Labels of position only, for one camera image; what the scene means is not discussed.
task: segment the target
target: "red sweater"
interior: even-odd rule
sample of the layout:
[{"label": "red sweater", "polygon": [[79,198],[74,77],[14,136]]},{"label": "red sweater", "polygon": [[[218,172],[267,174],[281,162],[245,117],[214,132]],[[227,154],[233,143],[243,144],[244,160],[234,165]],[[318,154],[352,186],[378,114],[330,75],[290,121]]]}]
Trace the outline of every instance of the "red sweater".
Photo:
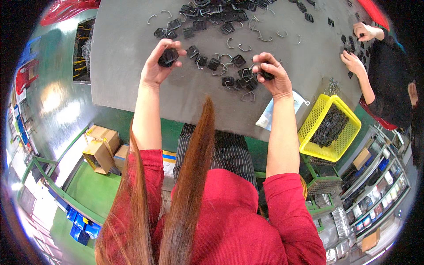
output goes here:
[{"label": "red sweater", "polygon": [[[158,249],[164,224],[164,218],[158,221],[164,178],[162,151],[144,150],[140,154],[148,191],[152,244]],[[130,155],[131,177],[133,165],[134,157]],[[322,241],[305,206],[299,174],[269,177],[264,189],[270,222],[256,214],[258,194],[250,182],[224,169],[208,171],[192,264],[326,264]],[[117,234],[125,231],[131,214],[129,196],[121,196],[111,209],[119,218],[114,222]],[[113,240],[112,235],[103,236]],[[121,264],[117,244],[110,242],[109,246],[114,264]]]}]

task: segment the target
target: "red chair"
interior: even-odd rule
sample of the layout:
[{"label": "red chair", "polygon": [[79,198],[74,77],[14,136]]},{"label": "red chair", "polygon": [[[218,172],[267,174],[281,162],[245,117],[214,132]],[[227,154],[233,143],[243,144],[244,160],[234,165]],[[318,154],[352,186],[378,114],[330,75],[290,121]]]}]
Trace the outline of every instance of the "red chair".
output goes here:
[{"label": "red chair", "polygon": [[367,11],[371,19],[381,26],[385,27],[390,31],[389,23],[387,22],[386,16],[380,11],[378,6],[372,0],[358,0],[359,4]]},{"label": "red chair", "polygon": [[88,9],[99,8],[100,0],[55,0],[47,15],[41,21],[41,26],[67,20]]},{"label": "red chair", "polygon": [[20,95],[25,88],[29,88],[31,83],[38,78],[38,75],[30,79],[29,72],[38,64],[38,60],[31,60],[28,63],[21,66],[15,76],[15,87],[16,93]]},{"label": "red chair", "polygon": [[370,109],[368,108],[367,103],[365,102],[364,96],[361,97],[361,99],[359,100],[359,105],[361,105],[361,107],[368,113],[370,114],[370,116],[378,121],[379,124],[381,124],[381,126],[383,126],[384,129],[388,130],[388,131],[393,131],[394,129],[397,128],[396,125],[393,125],[391,123],[388,123],[387,121],[383,120],[380,117],[375,116]]}]

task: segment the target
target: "stack of boxes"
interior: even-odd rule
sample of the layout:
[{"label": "stack of boxes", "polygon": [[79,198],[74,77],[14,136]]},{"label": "stack of boxes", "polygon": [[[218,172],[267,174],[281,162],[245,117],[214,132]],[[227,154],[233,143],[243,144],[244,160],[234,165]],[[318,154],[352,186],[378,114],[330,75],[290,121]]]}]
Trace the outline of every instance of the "stack of boxes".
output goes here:
[{"label": "stack of boxes", "polygon": [[83,156],[95,172],[106,175],[113,167],[123,171],[129,147],[122,145],[119,148],[117,131],[93,125],[85,135],[93,140],[84,149]]}]

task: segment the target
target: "long auburn hair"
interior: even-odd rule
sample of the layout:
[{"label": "long auburn hair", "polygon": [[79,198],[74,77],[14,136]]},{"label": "long auburn hair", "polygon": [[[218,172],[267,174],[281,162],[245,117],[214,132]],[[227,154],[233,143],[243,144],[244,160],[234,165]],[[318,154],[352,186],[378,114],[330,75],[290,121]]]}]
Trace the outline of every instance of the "long auburn hair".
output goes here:
[{"label": "long auburn hair", "polygon": [[151,227],[143,163],[130,125],[130,151],[135,157],[135,182],[130,184],[128,159],[121,182],[112,204],[125,192],[130,195],[130,219],[125,234],[117,234],[113,222],[116,216],[109,213],[96,240],[95,258],[100,265],[113,264],[117,257],[107,251],[110,240],[104,233],[112,234],[113,244],[118,245],[120,259],[124,264],[134,265],[184,265],[190,264],[194,233],[199,217],[206,173],[210,166],[215,140],[215,110],[209,96],[191,137],[178,182],[175,187],[170,211],[166,216],[159,253],[151,244]]}]

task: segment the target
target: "person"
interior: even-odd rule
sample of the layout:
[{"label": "person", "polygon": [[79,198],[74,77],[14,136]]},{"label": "person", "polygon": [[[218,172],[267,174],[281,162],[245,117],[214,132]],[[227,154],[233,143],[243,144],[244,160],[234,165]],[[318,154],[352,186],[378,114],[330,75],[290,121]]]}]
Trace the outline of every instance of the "person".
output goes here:
[{"label": "person", "polygon": [[180,42],[162,39],[144,65],[130,153],[96,241],[97,264],[326,264],[302,195],[291,82],[270,53],[253,57],[255,73],[263,69],[275,75],[271,81],[257,76],[274,98],[264,182],[269,222],[257,214],[258,192],[244,138],[215,132],[209,97],[197,126],[183,128],[178,181],[169,213],[159,219],[164,179],[159,89],[172,69],[182,66],[180,61],[170,68],[158,65],[166,48],[186,55]]},{"label": "person", "polygon": [[362,22],[353,27],[355,35],[360,36],[359,41],[375,38],[368,74],[361,60],[353,53],[343,51],[341,60],[358,77],[370,111],[386,122],[407,129],[412,121],[412,107],[418,98],[403,47],[384,28]]}]

